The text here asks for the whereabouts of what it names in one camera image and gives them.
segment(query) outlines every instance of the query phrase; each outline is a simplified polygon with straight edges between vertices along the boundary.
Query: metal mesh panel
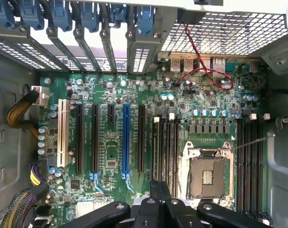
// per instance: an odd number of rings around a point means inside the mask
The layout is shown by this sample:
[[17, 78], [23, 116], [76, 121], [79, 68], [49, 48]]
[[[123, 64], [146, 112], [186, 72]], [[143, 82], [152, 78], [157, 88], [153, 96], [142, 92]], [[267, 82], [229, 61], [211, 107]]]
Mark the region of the metal mesh panel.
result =
[[28, 57], [24, 56], [23, 54], [19, 53], [18, 51], [14, 50], [13, 48], [5, 45], [4, 43], [0, 42], [0, 50], [4, 51], [5, 53], [17, 58], [18, 60], [34, 67], [35, 69], [45, 69], [42, 65], [36, 63], [35, 61], [29, 59]]
[[[201, 53], [248, 55], [288, 34], [282, 15], [206, 13], [189, 30]], [[174, 24], [162, 51], [194, 52], [182, 24]]]
[[50, 67], [50, 68], [52, 68], [54, 70], [61, 70], [61, 68], [58, 65], [56, 65], [54, 62], [52, 62], [50, 59], [45, 57], [43, 54], [41, 54], [37, 50], [35, 50], [33, 47], [31, 47], [31, 45], [29, 45], [29, 44], [20, 44], [20, 43], [17, 43], [16, 45], [18, 45], [24, 51], [28, 52], [30, 55], [35, 57], [37, 60], [39, 60], [42, 63], [46, 64], [48, 67]]
[[136, 50], [134, 59], [134, 72], [143, 72], [148, 53], [148, 49]]

